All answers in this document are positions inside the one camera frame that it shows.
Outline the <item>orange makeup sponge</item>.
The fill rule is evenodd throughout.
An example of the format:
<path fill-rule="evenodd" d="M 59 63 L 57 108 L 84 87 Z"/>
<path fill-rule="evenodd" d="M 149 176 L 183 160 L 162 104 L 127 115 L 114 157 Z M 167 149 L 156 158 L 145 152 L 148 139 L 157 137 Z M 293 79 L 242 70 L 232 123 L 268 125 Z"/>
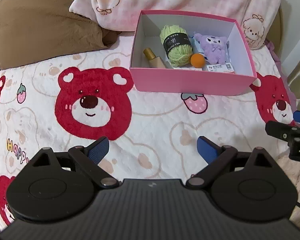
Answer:
<path fill-rule="evenodd" d="M 195 53 L 190 58 L 190 64 L 194 68 L 203 68 L 205 66 L 205 58 L 200 53 Z"/>

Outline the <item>gold cap cosmetic bottle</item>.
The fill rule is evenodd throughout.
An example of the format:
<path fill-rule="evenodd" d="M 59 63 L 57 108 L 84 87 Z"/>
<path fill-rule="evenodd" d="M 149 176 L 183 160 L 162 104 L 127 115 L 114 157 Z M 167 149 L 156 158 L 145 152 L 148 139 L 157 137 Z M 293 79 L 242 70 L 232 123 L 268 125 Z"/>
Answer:
<path fill-rule="evenodd" d="M 166 65 L 161 59 L 161 57 L 156 56 L 151 48 L 145 48 L 143 50 L 143 54 L 145 58 L 148 60 L 150 67 L 157 68 L 157 69 L 166 69 Z"/>

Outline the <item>red bear bed blanket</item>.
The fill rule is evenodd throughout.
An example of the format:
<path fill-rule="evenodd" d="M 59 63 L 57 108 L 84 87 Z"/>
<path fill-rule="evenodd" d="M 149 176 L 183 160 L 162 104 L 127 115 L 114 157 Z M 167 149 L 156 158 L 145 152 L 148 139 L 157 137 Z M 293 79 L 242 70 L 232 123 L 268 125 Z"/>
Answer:
<path fill-rule="evenodd" d="M 57 107 L 58 79 L 75 87 L 90 83 L 100 69 L 129 68 L 132 34 L 109 49 L 61 56 L 0 71 L 0 231 L 13 220 L 5 192 L 43 147 L 56 152 L 87 146 L 98 138 L 95 125 L 109 120 L 106 100 L 91 108 L 79 102 Z M 286 143 L 270 137 L 269 120 L 292 120 L 296 99 L 270 45 L 252 51 L 258 79 L 241 95 L 151 93 L 132 88 L 132 116 L 123 132 L 106 132 L 110 151 L 101 167 L 116 178 L 187 180 L 205 166 L 196 141 L 201 135 L 243 151 L 263 146 L 274 158 Z"/>

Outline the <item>white barcode card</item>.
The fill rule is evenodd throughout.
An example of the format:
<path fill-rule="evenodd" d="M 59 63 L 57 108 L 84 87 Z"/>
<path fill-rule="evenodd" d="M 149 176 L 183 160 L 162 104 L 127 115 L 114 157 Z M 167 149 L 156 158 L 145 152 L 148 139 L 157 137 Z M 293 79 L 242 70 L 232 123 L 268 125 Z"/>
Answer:
<path fill-rule="evenodd" d="M 232 73 L 234 74 L 234 68 L 231 63 L 225 64 L 210 64 L 206 66 L 208 72 L 216 73 Z"/>

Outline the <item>pink checked pillow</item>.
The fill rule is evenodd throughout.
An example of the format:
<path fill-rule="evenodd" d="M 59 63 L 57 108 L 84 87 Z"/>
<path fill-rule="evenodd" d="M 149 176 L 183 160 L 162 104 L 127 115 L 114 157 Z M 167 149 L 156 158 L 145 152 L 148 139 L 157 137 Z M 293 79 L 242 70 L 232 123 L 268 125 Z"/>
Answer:
<path fill-rule="evenodd" d="M 281 0 L 74 0 L 69 11 L 102 28 L 133 31 L 142 10 L 182 10 L 235 19 L 251 50 L 262 46 Z"/>

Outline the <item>green yarn ball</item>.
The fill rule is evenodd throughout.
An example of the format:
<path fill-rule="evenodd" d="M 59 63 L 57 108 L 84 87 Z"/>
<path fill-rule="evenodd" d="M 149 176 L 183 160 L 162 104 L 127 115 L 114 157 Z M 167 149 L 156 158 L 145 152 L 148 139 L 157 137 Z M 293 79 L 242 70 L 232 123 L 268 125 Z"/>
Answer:
<path fill-rule="evenodd" d="M 178 25 L 165 25 L 160 40 L 172 67 L 183 67 L 190 63 L 192 44 L 185 29 Z"/>

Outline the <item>pink cardboard box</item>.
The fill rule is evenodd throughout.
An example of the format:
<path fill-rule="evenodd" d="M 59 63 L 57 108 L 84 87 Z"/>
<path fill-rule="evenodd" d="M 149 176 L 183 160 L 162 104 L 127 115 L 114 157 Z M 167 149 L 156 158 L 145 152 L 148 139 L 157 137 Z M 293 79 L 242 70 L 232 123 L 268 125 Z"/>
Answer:
<path fill-rule="evenodd" d="M 178 25 L 186 30 L 193 54 L 200 53 L 205 58 L 203 68 L 194 68 L 190 63 L 183 67 L 171 66 L 160 40 L 165 25 Z M 208 72 L 206 66 L 212 63 L 193 38 L 194 34 L 219 37 L 225 41 L 225 63 L 231 63 L 235 73 Z M 150 67 L 143 54 L 145 48 L 151 48 L 156 56 L 161 57 L 167 68 Z M 176 10 L 140 11 L 129 70 L 136 89 L 142 92 L 232 96 L 245 92 L 257 78 L 250 49 L 235 19 Z"/>

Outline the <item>brown pillow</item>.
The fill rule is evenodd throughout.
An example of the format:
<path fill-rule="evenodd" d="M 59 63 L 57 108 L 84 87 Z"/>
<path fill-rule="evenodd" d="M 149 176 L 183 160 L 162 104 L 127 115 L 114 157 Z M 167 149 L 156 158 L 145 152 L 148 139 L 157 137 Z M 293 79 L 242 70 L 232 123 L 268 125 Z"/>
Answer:
<path fill-rule="evenodd" d="M 0 68 L 107 49 L 119 33 L 69 12 L 73 0 L 1 0 Z"/>

